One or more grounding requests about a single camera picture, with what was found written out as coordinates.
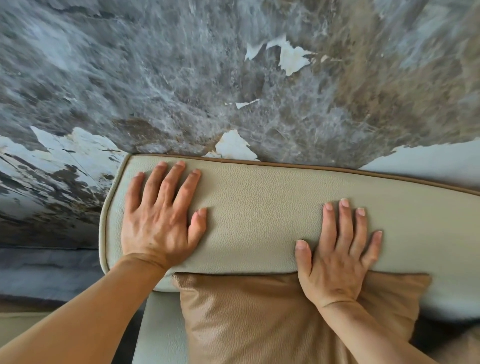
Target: wall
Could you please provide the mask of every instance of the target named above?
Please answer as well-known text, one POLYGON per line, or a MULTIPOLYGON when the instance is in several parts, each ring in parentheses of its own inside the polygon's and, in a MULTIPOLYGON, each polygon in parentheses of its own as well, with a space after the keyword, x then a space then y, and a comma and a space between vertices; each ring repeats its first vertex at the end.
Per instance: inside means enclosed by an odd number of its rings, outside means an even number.
POLYGON ((480 188, 479 1, 3 1, 0 49, 3 245, 95 247, 127 152, 480 188))

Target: person's left hand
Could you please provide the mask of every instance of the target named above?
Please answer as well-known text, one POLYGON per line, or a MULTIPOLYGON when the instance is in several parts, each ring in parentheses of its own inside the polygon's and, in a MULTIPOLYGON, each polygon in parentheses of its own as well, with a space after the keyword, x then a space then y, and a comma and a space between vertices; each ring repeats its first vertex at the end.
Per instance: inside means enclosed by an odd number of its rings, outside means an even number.
POLYGON ((125 256, 156 264, 165 271, 192 254, 206 230, 206 208, 192 216, 187 211, 200 179, 200 170, 189 174, 174 199, 185 162, 175 164, 165 178, 167 164, 160 162, 148 178, 140 196, 143 172, 130 182, 125 198, 121 246, 125 256))

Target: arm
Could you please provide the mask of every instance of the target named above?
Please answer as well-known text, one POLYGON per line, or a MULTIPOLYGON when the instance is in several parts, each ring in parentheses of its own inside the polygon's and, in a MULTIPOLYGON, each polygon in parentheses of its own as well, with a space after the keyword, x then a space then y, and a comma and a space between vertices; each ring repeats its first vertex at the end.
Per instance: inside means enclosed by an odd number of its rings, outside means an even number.
POLYGON ((176 198, 185 164, 163 179, 155 167, 140 197, 143 173, 125 200, 121 243, 124 257, 101 280, 0 349, 0 363, 109 364, 128 322, 165 272, 195 249, 206 229, 206 209, 187 209, 200 171, 192 172, 176 198))
POLYGON ((355 212, 355 233, 347 199, 338 206, 338 234, 331 203, 323 209, 322 233, 315 253, 297 241, 298 276, 307 298, 338 335, 359 364, 434 364, 434 360, 383 328, 357 302, 367 270, 378 259, 382 232, 367 242, 365 210, 355 212))

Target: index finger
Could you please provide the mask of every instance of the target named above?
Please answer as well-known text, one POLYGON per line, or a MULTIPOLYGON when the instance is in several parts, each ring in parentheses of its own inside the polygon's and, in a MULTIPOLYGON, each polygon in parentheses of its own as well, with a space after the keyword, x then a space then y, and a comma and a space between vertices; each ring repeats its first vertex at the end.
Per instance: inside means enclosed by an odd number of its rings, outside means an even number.
POLYGON ((174 209, 187 211, 192 202, 193 194, 195 193, 201 175, 202 173, 198 169, 193 170, 188 175, 187 179, 180 187, 179 192, 175 197, 175 201, 173 201, 174 209))

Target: peeling wallpaper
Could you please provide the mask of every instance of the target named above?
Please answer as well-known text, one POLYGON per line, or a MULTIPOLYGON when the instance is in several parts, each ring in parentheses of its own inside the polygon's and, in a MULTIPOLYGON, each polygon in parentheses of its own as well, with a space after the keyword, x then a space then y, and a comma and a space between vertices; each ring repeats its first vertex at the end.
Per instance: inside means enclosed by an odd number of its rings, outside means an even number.
POLYGON ((480 188, 478 1, 2 1, 0 49, 1 244, 95 247, 127 152, 480 188))

